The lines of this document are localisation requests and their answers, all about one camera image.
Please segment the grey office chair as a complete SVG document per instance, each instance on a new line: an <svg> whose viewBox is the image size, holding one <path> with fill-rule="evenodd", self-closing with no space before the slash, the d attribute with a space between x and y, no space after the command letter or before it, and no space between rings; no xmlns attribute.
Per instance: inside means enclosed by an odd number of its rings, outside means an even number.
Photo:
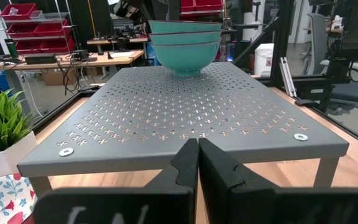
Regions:
<svg viewBox="0 0 358 224"><path fill-rule="evenodd" d="M310 61L304 63L304 75L317 75L323 77L323 70L329 67L326 41L328 35L325 31L324 16L309 13L311 23L311 56ZM349 83L322 83L310 84L299 91L306 99L307 105L319 109L323 113L339 115L349 113L358 105L358 82Z"/></svg>

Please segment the yellow pole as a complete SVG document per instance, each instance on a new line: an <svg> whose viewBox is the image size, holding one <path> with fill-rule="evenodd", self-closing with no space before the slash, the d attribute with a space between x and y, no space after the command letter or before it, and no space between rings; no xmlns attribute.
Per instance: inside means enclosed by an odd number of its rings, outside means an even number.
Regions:
<svg viewBox="0 0 358 224"><path fill-rule="evenodd" d="M95 29L95 26L94 26L93 12L92 12L92 8L91 8L90 0L87 0L87 4L88 4L88 9L89 9L89 15L90 15L90 18L91 18L91 25L92 25L92 29L93 29L93 35L94 35L94 38L96 38L96 29Z"/></svg>

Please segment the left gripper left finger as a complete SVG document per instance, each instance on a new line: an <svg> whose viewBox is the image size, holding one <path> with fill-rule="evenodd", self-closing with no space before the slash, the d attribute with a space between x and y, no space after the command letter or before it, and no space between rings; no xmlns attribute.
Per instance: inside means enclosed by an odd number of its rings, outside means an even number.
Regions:
<svg viewBox="0 0 358 224"><path fill-rule="evenodd" d="M35 224L195 224L198 142L189 139L144 187L61 188L35 204Z"/></svg>

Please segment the wooden bench with robots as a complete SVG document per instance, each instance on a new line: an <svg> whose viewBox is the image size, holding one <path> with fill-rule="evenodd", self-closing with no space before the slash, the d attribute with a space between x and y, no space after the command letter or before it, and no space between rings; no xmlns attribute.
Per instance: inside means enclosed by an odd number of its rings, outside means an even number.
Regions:
<svg viewBox="0 0 358 224"><path fill-rule="evenodd" d="M145 37L141 37L141 38L134 38L134 39L129 39L130 43L142 43L143 46L143 52L144 55L147 56L147 42L148 42L148 38ZM114 44L116 44L117 42L115 40L112 39L100 39L100 38L96 38L96 39L91 39L88 40L87 45L95 45L98 49L98 51L100 51L102 49L102 45L111 45L112 46L112 51L115 51L114 49Z"/></svg>

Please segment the small black device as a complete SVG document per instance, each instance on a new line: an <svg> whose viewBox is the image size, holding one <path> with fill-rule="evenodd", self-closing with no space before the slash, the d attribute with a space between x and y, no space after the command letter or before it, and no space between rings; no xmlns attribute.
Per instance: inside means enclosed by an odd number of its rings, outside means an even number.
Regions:
<svg viewBox="0 0 358 224"><path fill-rule="evenodd" d="M71 53L70 60L76 62L95 62L97 58L92 57L87 50L74 50Z"/></svg>

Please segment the wooden workbench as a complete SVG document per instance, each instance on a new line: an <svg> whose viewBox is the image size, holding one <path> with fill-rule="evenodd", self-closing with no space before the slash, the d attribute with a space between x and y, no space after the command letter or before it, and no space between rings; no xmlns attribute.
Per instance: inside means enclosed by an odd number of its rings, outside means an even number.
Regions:
<svg viewBox="0 0 358 224"><path fill-rule="evenodd" d="M144 54L143 50L133 50L123 54L105 52L103 55L93 54L91 58L96 58L95 61L87 62L70 62L70 55L57 55L57 63L45 64L30 64L26 62L12 65L4 65L0 63L0 70L46 70L55 68L68 68L71 65L74 67L107 67L110 65L131 65L138 58Z"/></svg>

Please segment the dark green bottle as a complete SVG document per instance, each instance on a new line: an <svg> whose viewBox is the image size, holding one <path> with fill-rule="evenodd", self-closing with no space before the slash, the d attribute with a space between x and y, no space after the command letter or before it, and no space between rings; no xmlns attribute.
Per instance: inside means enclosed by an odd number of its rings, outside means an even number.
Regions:
<svg viewBox="0 0 358 224"><path fill-rule="evenodd" d="M6 43L11 58L17 59L18 53L17 53L15 42L12 39L5 39L4 41Z"/></svg>

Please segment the teal floral mini bowl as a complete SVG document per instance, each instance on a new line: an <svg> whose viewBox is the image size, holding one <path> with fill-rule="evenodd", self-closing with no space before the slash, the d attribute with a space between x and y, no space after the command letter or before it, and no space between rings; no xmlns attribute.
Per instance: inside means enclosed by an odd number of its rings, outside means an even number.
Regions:
<svg viewBox="0 0 358 224"><path fill-rule="evenodd" d="M220 40L198 44L152 44L155 56L162 66L176 76L199 75L216 57Z"/></svg>
<svg viewBox="0 0 358 224"><path fill-rule="evenodd" d="M167 34L150 34L155 45L183 45L216 42L219 40L221 30L202 32L177 32Z"/></svg>
<svg viewBox="0 0 358 224"><path fill-rule="evenodd" d="M154 34L170 34L182 32L203 32L220 30L221 23L197 21L149 21L151 32Z"/></svg>

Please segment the red floral mini bowl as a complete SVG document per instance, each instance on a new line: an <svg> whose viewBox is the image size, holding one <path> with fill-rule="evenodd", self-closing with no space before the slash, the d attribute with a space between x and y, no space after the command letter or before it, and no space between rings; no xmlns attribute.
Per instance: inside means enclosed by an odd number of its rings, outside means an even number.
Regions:
<svg viewBox="0 0 358 224"><path fill-rule="evenodd" d="M0 177L0 224L23 224L36 201L28 178L19 173Z"/></svg>

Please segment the flat black box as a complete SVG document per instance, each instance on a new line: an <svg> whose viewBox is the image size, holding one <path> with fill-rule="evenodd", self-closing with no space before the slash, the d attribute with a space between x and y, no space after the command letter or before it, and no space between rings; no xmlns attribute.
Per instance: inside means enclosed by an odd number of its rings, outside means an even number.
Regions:
<svg viewBox="0 0 358 224"><path fill-rule="evenodd" d="M24 57L24 61L28 65L53 64L53 63L57 63L57 58L56 58L56 55L54 55L54 54L30 55L30 56Z"/></svg>

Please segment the red storage bins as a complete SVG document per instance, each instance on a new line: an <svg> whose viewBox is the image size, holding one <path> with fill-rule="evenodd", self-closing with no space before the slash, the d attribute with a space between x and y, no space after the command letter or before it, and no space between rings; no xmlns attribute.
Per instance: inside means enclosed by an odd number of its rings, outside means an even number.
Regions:
<svg viewBox="0 0 358 224"><path fill-rule="evenodd" d="M181 12L215 11L223 8L223 0L180 0Z"/></svg>

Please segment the cardboard box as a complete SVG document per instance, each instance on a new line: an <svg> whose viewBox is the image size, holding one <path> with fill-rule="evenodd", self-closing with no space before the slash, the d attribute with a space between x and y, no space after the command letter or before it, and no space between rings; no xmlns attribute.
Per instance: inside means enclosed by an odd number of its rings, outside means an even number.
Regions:
<svg viewBox="0 0 358 224"><path fill-rule="evenodd" d="M68 84L76 83L75 72L70 70L67 74ZM42 74L42 79L47 86L63 85L63 73L57 69L47 70Z"/></svg>

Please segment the white bin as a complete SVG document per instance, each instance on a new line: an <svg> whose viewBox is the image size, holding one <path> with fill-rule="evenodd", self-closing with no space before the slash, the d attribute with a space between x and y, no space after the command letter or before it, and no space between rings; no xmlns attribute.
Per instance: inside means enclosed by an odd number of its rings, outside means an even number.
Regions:
<svg viewBox="0 0 358 224"><path fill-rule="evenodd" d="M254 75L257 77L269 77L272 69L274 44L260 44L255 49Z"/></svg>

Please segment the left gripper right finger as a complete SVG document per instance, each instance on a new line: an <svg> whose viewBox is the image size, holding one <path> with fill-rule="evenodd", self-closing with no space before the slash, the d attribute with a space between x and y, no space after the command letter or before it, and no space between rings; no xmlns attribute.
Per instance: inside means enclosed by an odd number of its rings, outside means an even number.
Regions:
<svg viewBox="0 0 358 224"><path fill-rule="evenodd" d="M358 224L358 188L279 187L201 138L210 224Z"/></svg>

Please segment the silver aluminium profile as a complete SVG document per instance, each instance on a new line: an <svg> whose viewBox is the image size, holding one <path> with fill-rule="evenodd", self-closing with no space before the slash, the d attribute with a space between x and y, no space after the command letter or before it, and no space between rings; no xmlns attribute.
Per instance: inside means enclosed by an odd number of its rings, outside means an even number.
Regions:
<svg viewBox="0 0 358 224"><path fill-rule="evenodd" d="M285 57L280 57L280 71L287 95L290 97L297 97L296 89L290 73L290 68Z"/></svg>

